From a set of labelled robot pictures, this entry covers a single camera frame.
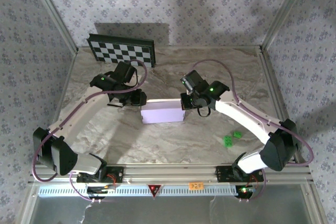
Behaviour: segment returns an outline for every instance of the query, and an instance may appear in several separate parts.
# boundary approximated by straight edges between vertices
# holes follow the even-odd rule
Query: marble surface
[[[238,95],[258,109],[275,115],[267,84],[258,58],[234,49],[155,50],[156,66],[149,69],[142,86],[148,99],[179,98],[185,92],[180,78],[193,63],[215,58],[232,70]],[[95,61],[89,48],[79,50],[64,99],[61,118],[86,91],[91,79],[115,68],[114,64]],[[229,74],[212,62],[200,64],[200,75],[209,83],[219,80],[231,87]],[[233,139],[233,147],[223,145],[223,137],[241,131],[241,139]],[[245,151],[261,143],[231,118],[212,112],[207,118],[197,111],[187,111],[184,122],[142,124],[140,108],[106,107],[97,112],[79,133],[72,148],[93,153],[109,163],[231,163]]]

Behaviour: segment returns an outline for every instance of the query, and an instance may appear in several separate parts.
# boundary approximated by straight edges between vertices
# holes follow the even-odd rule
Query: red triangle label
[[[153,198],[155,198],[160,190],[161,185],[148,185],[148,187],[153,195]]]

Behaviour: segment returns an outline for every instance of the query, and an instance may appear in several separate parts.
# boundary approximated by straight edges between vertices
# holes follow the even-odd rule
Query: floral wallpaper
[[[0,223],[13,223],[33,131],[54,116],[72,55],[40,0],[0,0]]]
[[[336,0],[298,0],[269,51],[329,223],[336,223]],[[307,150],[302,150],[307,157]]]
[[[52,0],[77,46],[89,33],[156,45],[260,45],[283,0]]]

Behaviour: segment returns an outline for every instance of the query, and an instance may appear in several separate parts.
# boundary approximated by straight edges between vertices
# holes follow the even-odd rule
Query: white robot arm
[[[33,135],[38,160],[60,175],[79,172],[90,175],[92,181],[99,182],[105,179],[107,164],[104,160],[92,154],[75,153],[70,146],[89,120],[112,99],[117,98],[121,103],[128,105],[145,105],[146,95],[141,89],[119,94],[102,92],[129,90],[130,86],[124,83],[131,80],[134,72],[135,69],[131,65],[120,62],[114,72],[97,75],[90,82],[85,95],[65,119],[57,121],[47,130],[38,128]],[[264,148],[241,154],[232,164],[232,175],[236,179],[242,180],[248,174],[266,167],[280,171],[297,151],[298,143],[290,134],[258,120],[243,110],[240,104],[268,118],[269,122],[289,130],[295,127],[292,121],[280,122],[279,119],[266,115],[242,100],[237,104],[229,87],[219,81],[209,85],[195,70],[184,76],[181,81],[187,88],[187,93],[181,94],[182,109],[199,109],[206,106],[209,114],[210,109],[218,111],[250,130],[264,144]],[[92,98],[93,94],[99,92],[101,94]],[[53,132],[53,136],[39,150],[37,146],[45,140],[49,132]]]
[[[266,167],[281,171],[297,151],[298,141],[295,138],[289,133],[270,125],[270,122],[272,122],[293,130],[295,128],[293,121],[287,119],[281,122],[241,99],[237,103],[234,93],[230,91],[229,87],[219,81],[214,81],[209,85],[195,70],[184,76],[181,81],[187,88],[187,93],[181,94],[183,109],[199,109],[207,106],[209,114],[210,109],[213,109],[229,116],[250,130],[264,144],[263,148],[250,153],[243,153],[236,159],[232,168],[237,179],[243,179],[248,174]],[[241,104],[255,114],[267,118],[268,123],[262,122],[247,113],[240,106]]]
[[[141,89],[133,89],[134,86],[125,84],[131,81],[135,72],[133,66],[120,62],[113,72],[94,77],[84,96],[63,120],[58,120],[47,130],[39,127],[33,133],[34,146],[38,152],[37,160],[60,175],[67,175],[69,172],[85,173],[92,175],[95,181],[102,180],[106,176],[106,162],[92,154],[75,153],[70,146],[90,119],[99,110],[110,105],[112,99],[119,99],[123,105],[146,104],[146,95]],[[53,134],[46,140],[49,132]]]

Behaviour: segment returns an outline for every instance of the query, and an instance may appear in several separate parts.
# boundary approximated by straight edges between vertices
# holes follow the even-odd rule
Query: purple cable
[[[92,201],[92,199],[88,199],[87,197],[85,197],[84,195],[82,195],[82,194],[75,188],[75,186],[73,185],[72,180],[71,180],[71,177],[72,177],[73,173],[74,173],[74,172],[71,172],[71,173],[70,173],[70,176],[69,176],[69,180],[70,180],[70,184],[71,184],[72,188],[75,190],[75,192],[76,192],[76,193],[79,195],[79,197],[81,197],[82,199],[87,200],[87,201]]]
[[[81,197],[81,198],[84,199],[84,200],[91,201],[91,202],[93,203],[92,199],[89,199],[89,198],[85,197],[85,196],[84,196],[83,194],[81,194],[81,193],[75,188],[75,186],[73,185],[71,179],[72,179],[72,175],[73,175],[74,173],[75,173],[75,172],[70,172],[70,176],[69,176],[69,180],[70,180],[70,184],[71,184],[72,188],[75,190],[75,192],[78,194],[79,197]],[[113,200],[105,200],[105,199],[102,199],[101,202],[114,202],[114,201],[113,201]]]
[[[249,202],[249,201],[251,201],[251,200],[255,200],[255,199],[257,199],[257,198],[259,198],[259,197],[261,197],[262,195],[263,195],[263,193],[264,193],[264,191],[265,191],[265,189],[266,189],[266,174],[265,174],[265,170],[264,169],[261,169],[261,172],[263,173],[263,179],[264,179],[264,182],[262,183],[263,185],[263,187],[262,187],[262,189],[260,190],[260,192],[257,194],[257,196],[255,196],[255,197],[253,197],[253,198],[251,198],[251,199],[245,199],[245,201],[246,202]]]
[[[116,90],[116,91],[101,91],[101,92],[97,92],[97,93],[94,93],[92,95],[89,95],[85,101],[88,102],[91,98],[93,97],[96,97],[97,95],[100,95],[100,94],[122,94],[122,93],[128,93],[128,92],[131,92],[131,91],[134,91],[136,90],[137,88],[139,88],[141,85],[144,84],[145,80],[147,79],[147,68],[145,66],[145,64],[142,62],[142,61],[139,61],[139,60],[131,60],[130,62],[132,61],[136,61],[138,63],[140,63],[140,65],[143,67],[143,70],[145,71],[145,74],[144,74],[144,77],[142,78],[141,82],[136,85],[135,87],[133,88],[130,88],[130,89],[126,89],[126,90]],[[59,127],[62,128],[71,118],[72,116],[85,104],[85,102],[81,102],[79,103],[75,109],[63,120],[62,123],[59,124]],[[31,171],[33,173],[33,176],[34,178],[39,181],[39,182],[49,182],[49,181],[52,181],[56,176],[57,176],[57,173],[55,173],[52,177],[50,177],[49,179],[41,179],[40,177],[38,177],[38,175],[36,174],[36,162],[37,162],[37,157],[38,157],[38,153],[40,152],[40,150],[42,149],[42,146],[46,143],[46,141],[51,138],[57,131],[59,130],[59,128],[56,128],[54,129],[52,132],[50,132],[40,143],[40,145],[37,147],[35,153],[34,153],[34,156],[33,156],[33,163],[31,165]]]
[[[247,107],[245,107],[242,103],[239,103],[239,97],[237,96],[237,93],[236,93],[236,89],[235,89],[235,79],[232,75],[232,72],[231,70],[224,64],[222,63],[221,61],[219,60],[215,60],[215,59],[204,59],[204,60],[200,60],[198,61],[197,63],[195,63],[192,67],[191,70],[193,70],[198,64],[204,62],[204,61],[214,61],[216,63],[219,63],[221,64],[227,71],[228,73],[230,74],[231,76],[231,81],[232,81],[232,93],[233,93],[233,96],[238,104],[238,106],[240,106],[245,112],[247,112],[248,114],[252,115],[253,117],[255,117],[256,119],[264,122],[264,123],[267,123],[273,127],[276,127],[278,129],[281,129],[289,134],[291,134],[293,137],[295,137],[297,140],[299,140],[309,151],[309,154],[310,154],[310,158],[308,161],[304,162],[304,163],[300,163],[300,164],[289,164],[290,166],[306,166],[306,165],[309,165],[313,159],[314,159],[314,152],[312,150],[312,148],[309,146],[309,144],[301,137],[299,136],[298,134],[294,133],[293,131],[290,131],[289,129],[285,128],[285,127],[282,127],[281,125],[278,125],[274,122],[268,122],[267,119],[263,118],[262,116],[256,114],[255,112],[251,111],[250,109],[248,109]]]

